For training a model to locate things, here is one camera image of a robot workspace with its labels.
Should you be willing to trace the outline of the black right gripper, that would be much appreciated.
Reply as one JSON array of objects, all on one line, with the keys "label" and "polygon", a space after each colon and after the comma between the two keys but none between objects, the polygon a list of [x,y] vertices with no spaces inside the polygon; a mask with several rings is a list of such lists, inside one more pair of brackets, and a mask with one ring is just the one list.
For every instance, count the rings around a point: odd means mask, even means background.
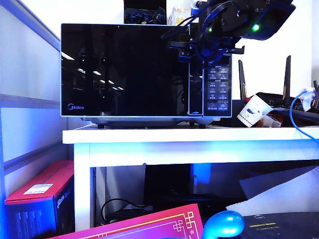
[{"label": "black right gripper", "polygon": [[169,48],[178,49],[179,62],[191,62],[193,54],[198,56],[210,56],[214,54],[244,54],[245,46],[236,48],[237,39],[232,37],[213,38],[206,40],[196,38],[186,41],[170,41]]}]

